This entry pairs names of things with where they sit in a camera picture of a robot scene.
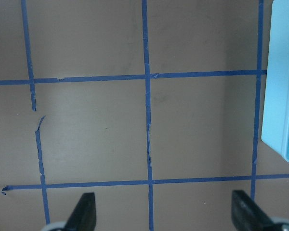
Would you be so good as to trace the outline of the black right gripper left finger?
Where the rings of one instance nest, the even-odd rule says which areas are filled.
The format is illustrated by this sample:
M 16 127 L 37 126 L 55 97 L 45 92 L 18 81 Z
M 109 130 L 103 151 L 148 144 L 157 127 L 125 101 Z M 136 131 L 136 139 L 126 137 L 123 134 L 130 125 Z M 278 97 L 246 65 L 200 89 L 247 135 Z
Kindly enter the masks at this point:
M 96 203 L 93 192 L 84 193 L 67 220 L 64 231 L 94 231 L 96 227 Z

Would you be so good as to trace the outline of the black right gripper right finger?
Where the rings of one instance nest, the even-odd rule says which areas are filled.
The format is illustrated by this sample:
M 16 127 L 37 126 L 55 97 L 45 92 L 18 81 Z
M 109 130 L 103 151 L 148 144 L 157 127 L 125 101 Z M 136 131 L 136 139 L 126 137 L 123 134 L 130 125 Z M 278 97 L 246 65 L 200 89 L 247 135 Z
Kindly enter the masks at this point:
M 237 231 L 278 231 L 275 224 L 243 191 L 233 190 L 231 220 Z

